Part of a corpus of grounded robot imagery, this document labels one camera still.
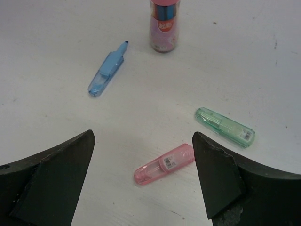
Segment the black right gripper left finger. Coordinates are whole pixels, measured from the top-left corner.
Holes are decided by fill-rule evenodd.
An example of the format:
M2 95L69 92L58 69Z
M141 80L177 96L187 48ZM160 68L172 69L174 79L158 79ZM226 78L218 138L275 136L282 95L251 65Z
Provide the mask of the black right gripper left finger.
M87 130L0 167L2 226L69 226L95 146Z

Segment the green correction tape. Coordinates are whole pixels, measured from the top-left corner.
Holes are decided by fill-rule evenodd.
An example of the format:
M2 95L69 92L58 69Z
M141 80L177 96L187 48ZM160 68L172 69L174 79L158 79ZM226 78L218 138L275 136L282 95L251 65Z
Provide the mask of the green correction tape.
M254 130L205 107L196 110L195 119L243 148L251 146L254 142Z

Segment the pink correction tape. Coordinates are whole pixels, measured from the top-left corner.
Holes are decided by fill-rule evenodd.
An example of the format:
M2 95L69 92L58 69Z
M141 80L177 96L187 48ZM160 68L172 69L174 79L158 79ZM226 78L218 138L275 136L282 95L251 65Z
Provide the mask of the pink correction tape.
M182 144L141 166L134 172L134 180L145 185L159 180L195 161L193 147Z

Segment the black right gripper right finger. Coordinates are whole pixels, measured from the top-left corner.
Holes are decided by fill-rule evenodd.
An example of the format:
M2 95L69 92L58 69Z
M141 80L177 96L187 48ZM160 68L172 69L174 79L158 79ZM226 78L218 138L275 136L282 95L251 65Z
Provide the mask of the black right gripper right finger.
M298 226L301 177L233 152L206 135L192 137L207 218L215 226Z

